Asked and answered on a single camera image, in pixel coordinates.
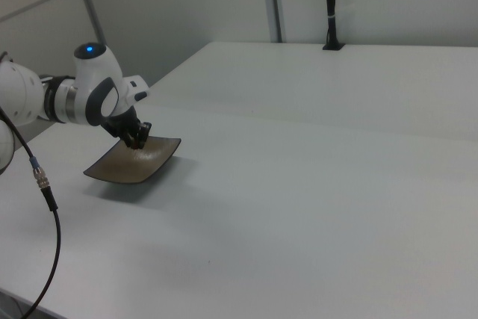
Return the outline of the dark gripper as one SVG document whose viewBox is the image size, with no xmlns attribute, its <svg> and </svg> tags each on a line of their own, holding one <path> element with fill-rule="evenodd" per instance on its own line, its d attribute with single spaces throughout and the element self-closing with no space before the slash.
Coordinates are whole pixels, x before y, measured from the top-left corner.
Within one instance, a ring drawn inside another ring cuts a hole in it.
<svg viewBox="0 0 478 319">
<path fill-rule="evenodd" d="M 122 139 L 128 148 L 137 149 L 145 146 L 152 124 L 141 123 L 134 106 L 131 106 L 124 113 L 106 119 L 101 127 L 111 136 Z"/>
</svg>

